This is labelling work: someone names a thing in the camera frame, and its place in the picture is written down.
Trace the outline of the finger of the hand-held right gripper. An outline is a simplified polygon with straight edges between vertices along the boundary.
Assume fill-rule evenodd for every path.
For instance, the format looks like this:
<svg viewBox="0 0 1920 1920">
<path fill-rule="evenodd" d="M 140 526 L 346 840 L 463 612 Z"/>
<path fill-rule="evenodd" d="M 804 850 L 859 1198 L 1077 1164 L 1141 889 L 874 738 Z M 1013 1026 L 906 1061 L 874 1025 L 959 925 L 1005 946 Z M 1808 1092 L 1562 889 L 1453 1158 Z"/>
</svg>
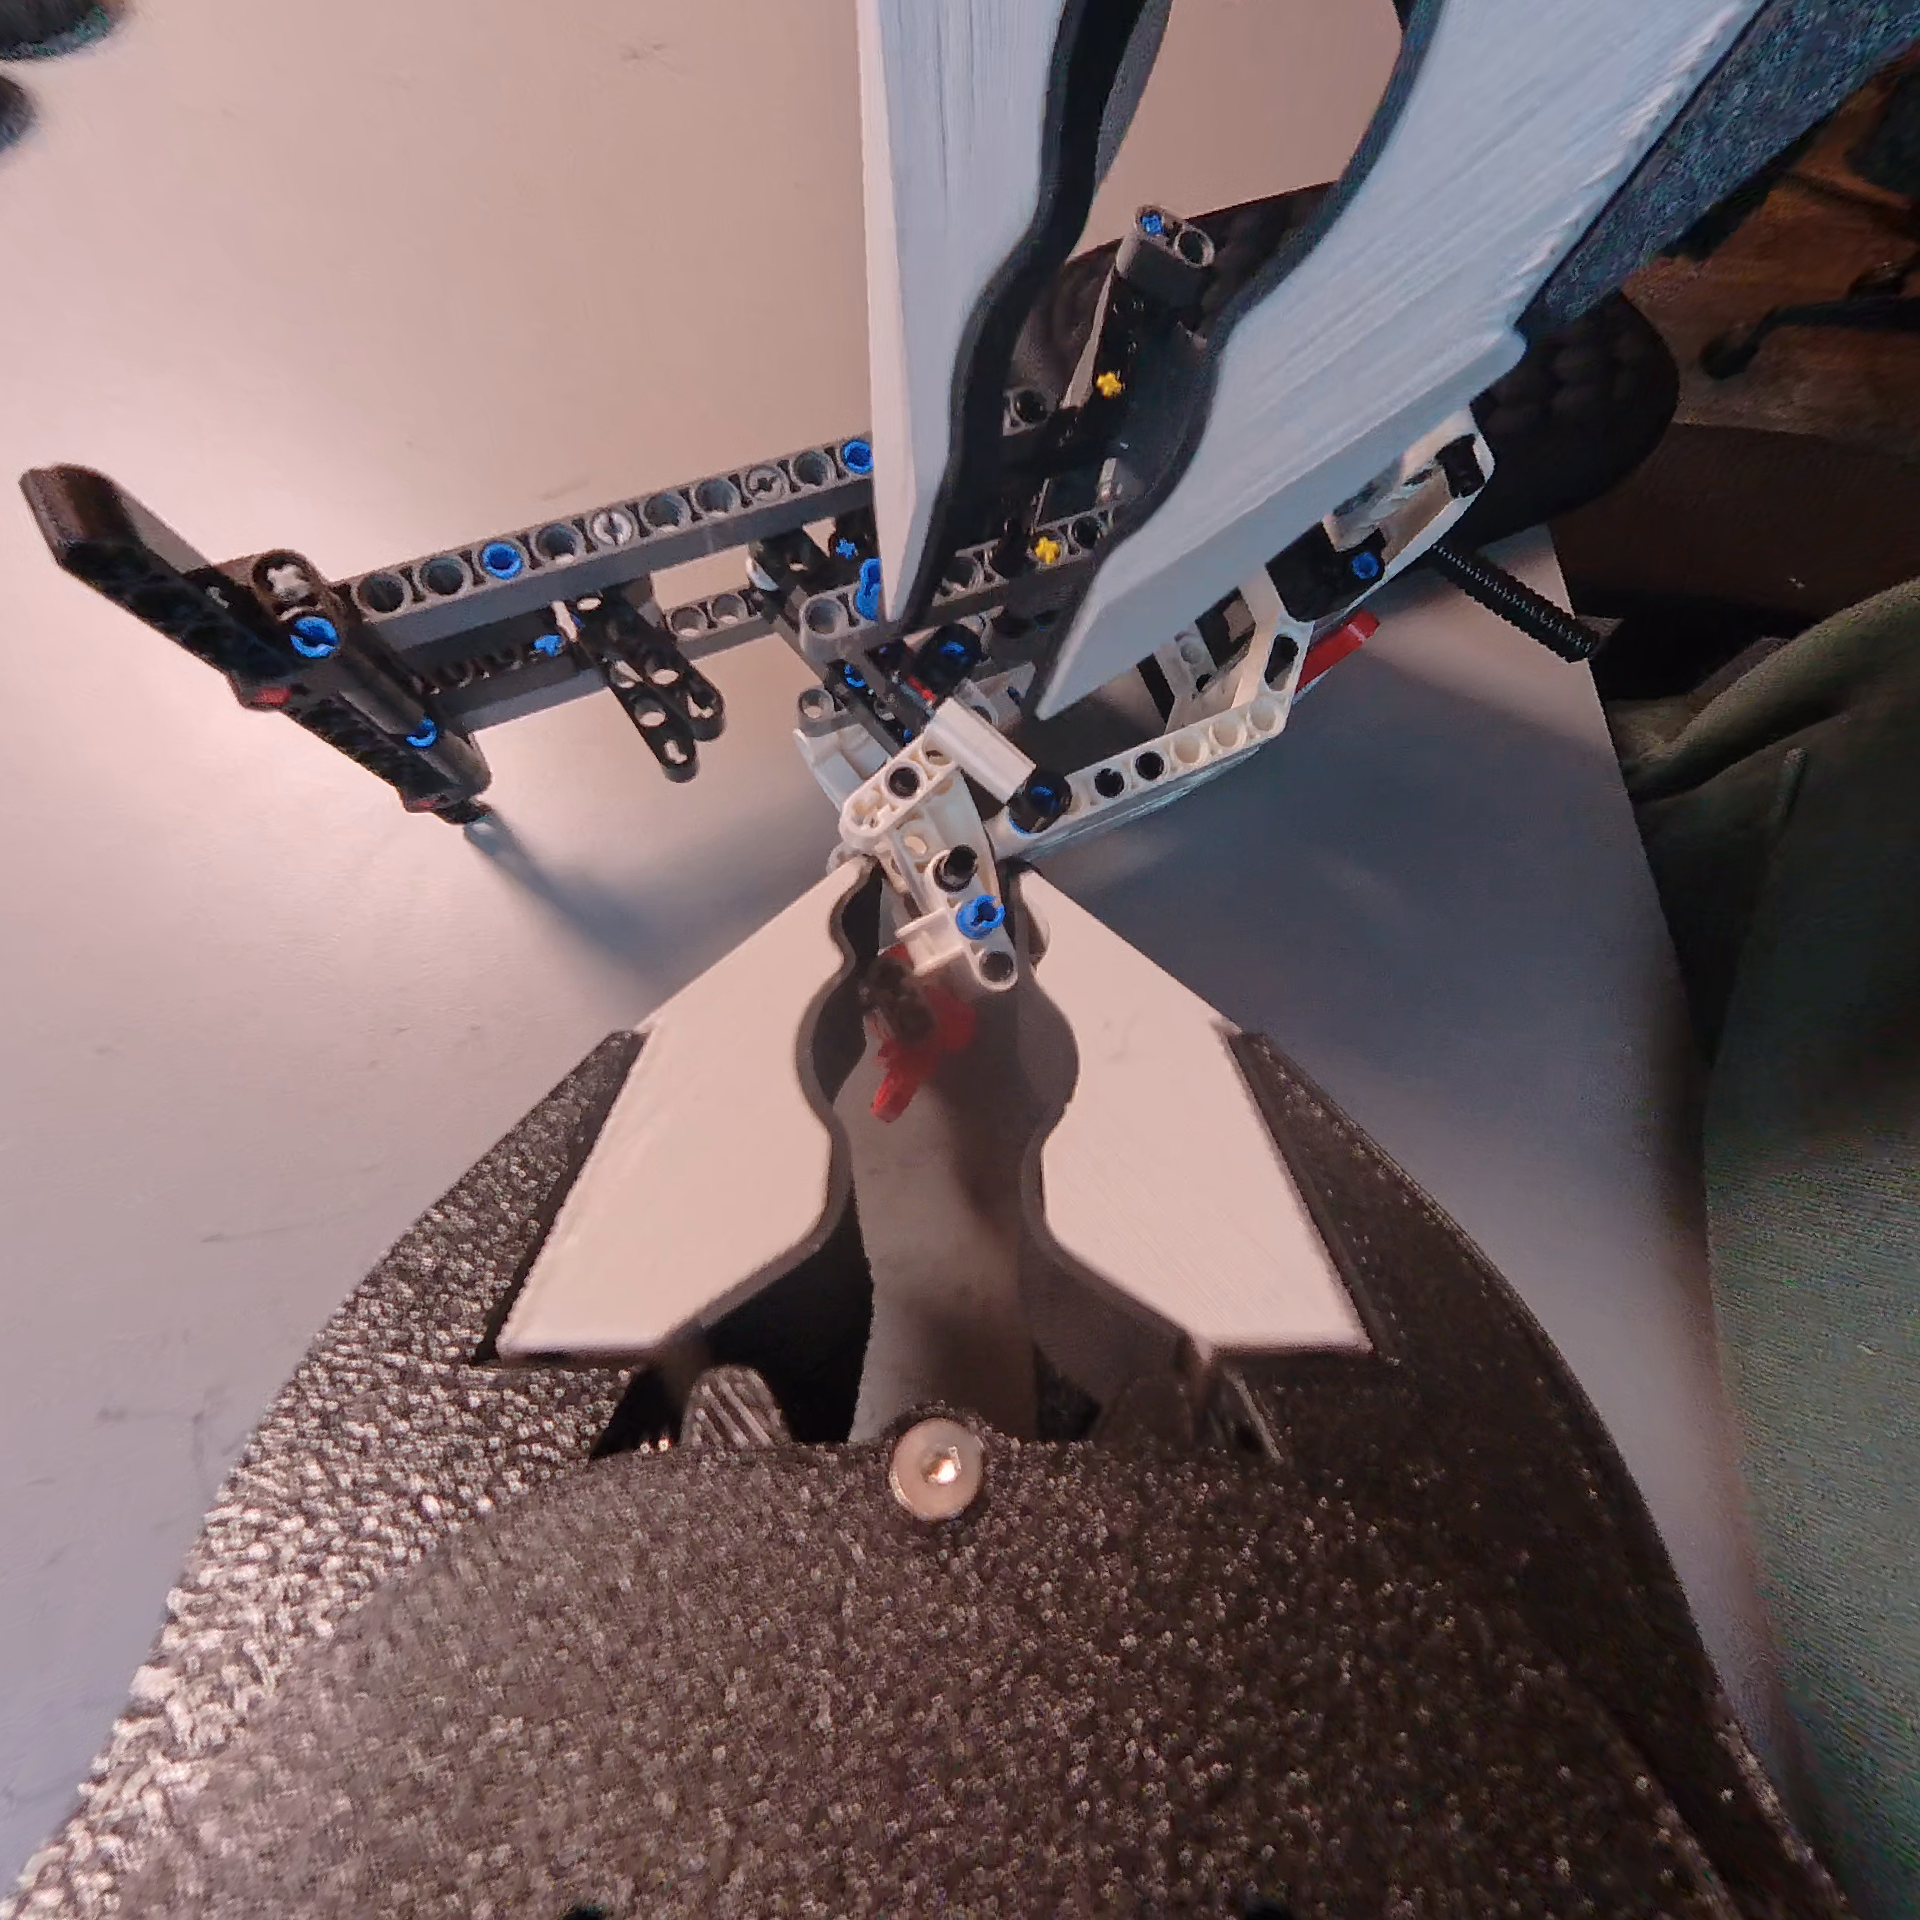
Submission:
<svg viewBox="0 0 1920 1920">
<path fill-rule="evenodd" d="M 1511 368 L 1522 308 L 1755 12 L 1426 6 L 1371 164 L 1223 317 L 1184 467 L 1109 542 L 1037 714 L 1135 665 Z"/>
<path fill-rule="evenodd" d="M 996 499 L 1018 334 L 1159 54 L 1141 2 L 855 6 L 885 605 L 929 611 Z"/>
</svg>

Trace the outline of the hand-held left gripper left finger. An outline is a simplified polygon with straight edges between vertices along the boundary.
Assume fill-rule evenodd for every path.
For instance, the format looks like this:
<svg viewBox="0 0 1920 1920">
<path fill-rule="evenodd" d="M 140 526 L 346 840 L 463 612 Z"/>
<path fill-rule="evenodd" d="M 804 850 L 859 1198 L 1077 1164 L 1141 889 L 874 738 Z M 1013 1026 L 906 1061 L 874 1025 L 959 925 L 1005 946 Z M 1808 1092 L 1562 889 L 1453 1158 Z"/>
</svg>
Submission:
<svg viewBox="0 0 1920 1920">
<path fill-rule="evenodd" d="M 833 1110 L 867 1048 L 881 878 L 833 872 L 663 1001 L 497 1336 L 504 1360 L 651 1360 L 826 1246 Z"/>
</svg>

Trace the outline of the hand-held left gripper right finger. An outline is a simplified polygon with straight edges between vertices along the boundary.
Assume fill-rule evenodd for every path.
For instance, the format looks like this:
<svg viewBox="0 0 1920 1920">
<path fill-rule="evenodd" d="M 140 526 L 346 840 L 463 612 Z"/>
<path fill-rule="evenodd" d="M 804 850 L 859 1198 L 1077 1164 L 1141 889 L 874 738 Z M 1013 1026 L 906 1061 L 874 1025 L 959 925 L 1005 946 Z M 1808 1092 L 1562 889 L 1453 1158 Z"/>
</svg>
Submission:
<svg viewBox="0 0 1920 1920">
<path fill-rule="evenodd" d="M 1020 878 L 1021 1297 L 1067 1373 L 1368 1353 L 1232 1029 L 1044 878 Z"/>
</svg>

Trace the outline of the white black toy truck model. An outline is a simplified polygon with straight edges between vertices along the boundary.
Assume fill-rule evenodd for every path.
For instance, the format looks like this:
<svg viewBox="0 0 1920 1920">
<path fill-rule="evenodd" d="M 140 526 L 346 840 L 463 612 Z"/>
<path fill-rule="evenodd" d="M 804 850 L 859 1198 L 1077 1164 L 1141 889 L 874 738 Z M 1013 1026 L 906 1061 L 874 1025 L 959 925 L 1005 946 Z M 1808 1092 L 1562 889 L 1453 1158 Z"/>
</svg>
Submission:
<svg viewBox="0 0 1920 1920">
<path fill-rule="evenodd" d="M 882 603 L 874 445 L 833 438 L 595 513 L 332 580 L 280 547 L 216 562 L 108 475 L 33 469 L 24 497 L 59 570 L 212 667 L 255 712 L 384 782 L 413 813 L 489 816 L 479 729 L 603 686 L 663 776 L 698 776 L 724 699 L 695 664 L 773 633 L 807 664 L 800 747 L 840 816 L 833 861 L 882 876 L 881 973 L 927 1001 L 1008 993 L 1005 872 L 1248 757 L 1371 630 L 1368 602 L 1498 473 L 1477 402 L 1163 643 L 1141 747 L 1057 773 L 1018 746 L 1051 643 L 1137 491 L 1145 374 L 1197 348 L 1242 270 L 1322 193 L 1181 220 L 1141 208 L 1064 266 L 1013 350 L 1000 475 L 960 522 L 915 626 Z"/>
</svg>

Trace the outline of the grey desk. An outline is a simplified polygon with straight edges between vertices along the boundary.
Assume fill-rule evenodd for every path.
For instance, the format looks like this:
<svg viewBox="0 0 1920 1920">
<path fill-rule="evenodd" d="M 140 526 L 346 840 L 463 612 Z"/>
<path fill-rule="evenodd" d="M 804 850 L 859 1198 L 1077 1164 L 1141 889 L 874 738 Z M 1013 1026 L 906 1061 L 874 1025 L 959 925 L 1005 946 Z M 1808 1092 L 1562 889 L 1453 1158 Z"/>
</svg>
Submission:
<svg viewBox="0 0 1920 1920">
<path fill-rule="evenodd" d="M 343 576 L 869 419 L 850 5 L 130 5 L 4 157 L 4 1877 L 72 1810 L 337 1302 L 833 842 L 777 643 L 663 782 L 487 738 L 504 850 L 49 561 L 75 461 Z M 1777 1773 L 1674 956 L 1593 681 L 1453 593 L 1047 878 L 1273 1035 L 1617 1430 Z"/>
</svg>

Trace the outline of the person's clothed body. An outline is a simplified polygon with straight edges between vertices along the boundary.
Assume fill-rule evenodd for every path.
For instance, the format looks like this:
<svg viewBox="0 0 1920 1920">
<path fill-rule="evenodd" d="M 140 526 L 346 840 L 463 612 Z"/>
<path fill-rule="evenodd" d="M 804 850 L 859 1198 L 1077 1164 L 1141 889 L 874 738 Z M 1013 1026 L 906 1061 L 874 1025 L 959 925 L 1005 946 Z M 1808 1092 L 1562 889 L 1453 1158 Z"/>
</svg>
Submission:
<svg viewBox="0 0 1920 1920">
<path fill-rule="evenodd" d="M 1917 584 L 1613 714 L 1707 1058 L 1723 1372 L 1808 1805 L 1917 1912 Z"/>
</svg>

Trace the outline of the black toy tyre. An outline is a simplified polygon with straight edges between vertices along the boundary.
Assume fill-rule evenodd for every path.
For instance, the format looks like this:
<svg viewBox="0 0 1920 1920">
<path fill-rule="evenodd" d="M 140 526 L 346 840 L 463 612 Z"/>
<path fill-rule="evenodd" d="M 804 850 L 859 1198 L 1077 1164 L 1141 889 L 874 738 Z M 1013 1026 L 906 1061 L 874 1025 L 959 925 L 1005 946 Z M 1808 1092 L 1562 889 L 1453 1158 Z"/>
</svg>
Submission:
<svg viewBox="0 0 1920 1920">
<path fill-rule="evenodd" d="M 2 0 L 2 65 L 57 60 L 106 38 L 122 16 L 119 2 Z"/>
</svg>

